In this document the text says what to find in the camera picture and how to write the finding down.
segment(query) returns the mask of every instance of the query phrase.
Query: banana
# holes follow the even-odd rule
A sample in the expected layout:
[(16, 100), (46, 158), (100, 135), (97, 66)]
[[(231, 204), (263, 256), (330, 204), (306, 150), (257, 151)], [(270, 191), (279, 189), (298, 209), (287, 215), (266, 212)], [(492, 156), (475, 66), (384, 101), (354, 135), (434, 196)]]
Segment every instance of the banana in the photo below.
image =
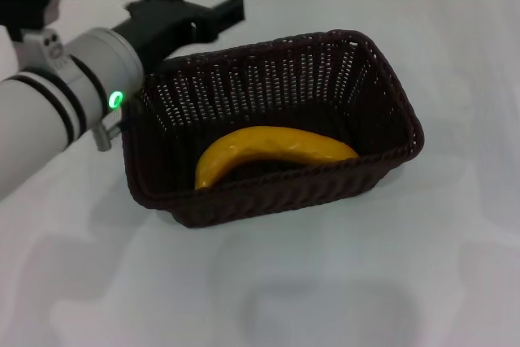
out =
[(358, 154), (343, 142), (291, 128), (254, 126), (219, 138), (202, 154), (195, 189), (209, 187), (233, 168), (256, 160), (301, 164), (335, 163)]

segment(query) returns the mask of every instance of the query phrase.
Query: white table surface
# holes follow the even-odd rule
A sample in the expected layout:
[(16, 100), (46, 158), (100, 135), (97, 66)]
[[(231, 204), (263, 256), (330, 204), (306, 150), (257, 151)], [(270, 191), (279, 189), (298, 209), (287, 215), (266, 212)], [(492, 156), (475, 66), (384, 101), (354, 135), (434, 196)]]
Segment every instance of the white table surface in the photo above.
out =
[[(127, 0), (65, 0), (68, 41)], [(211, 3), (214, 0), (197, 0)], [(520, 345), (520, 0), (247, 0), (221, 49), (357, 29), (423, 152), (373, 191), (188, 230), (131, 198), (89, 134), (0, 203), (0, 345)], [(0, 78), (15, 70), (4, 32)]]

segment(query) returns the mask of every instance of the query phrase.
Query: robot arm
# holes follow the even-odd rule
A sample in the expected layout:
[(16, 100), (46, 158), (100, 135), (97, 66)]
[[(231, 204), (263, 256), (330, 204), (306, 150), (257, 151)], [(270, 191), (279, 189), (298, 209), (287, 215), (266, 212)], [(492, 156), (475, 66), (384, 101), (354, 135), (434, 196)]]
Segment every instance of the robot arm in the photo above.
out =
[(214, 8), (184, 0), (140, 0), (113, 29), (94, 28), (64, 45), (46, 25), (59, 0), (0, 0), (0, 24), (15, 46), (20, 72), (0, 82), (0, 199), (92, 129), (108, 150), (118, 129), (102, 119), (142, 88), (169, 54), (212, 42), (244, 19), (243, 0)]

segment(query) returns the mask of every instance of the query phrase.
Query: green led light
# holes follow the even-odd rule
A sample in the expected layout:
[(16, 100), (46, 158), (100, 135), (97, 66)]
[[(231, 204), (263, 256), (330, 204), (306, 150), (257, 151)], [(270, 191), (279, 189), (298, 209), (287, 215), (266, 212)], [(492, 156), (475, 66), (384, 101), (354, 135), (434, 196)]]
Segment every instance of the green led light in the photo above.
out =
[(108, 99), (108, 106), (111, 109), (117, 109), (123, 103), (123, 93), (121, 91), (114, 91)]

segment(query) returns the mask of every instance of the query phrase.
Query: brown woven basket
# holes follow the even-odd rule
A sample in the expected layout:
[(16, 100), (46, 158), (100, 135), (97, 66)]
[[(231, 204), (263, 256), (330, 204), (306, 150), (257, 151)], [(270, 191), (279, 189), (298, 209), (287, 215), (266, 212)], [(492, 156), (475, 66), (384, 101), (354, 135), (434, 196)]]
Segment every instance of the brown woven basket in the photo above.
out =
[[(167, 60), (145, 82), (123, 134), (128, 187), (186, 227), (295, 210), (372, 189), (424, 145), (401, 83), (366, 36), (306, 34)], [(360, 158), (322, 166), (257, 162), (194, 191), (195, 167), (218, 138), (255, 125), (316, 132)]]

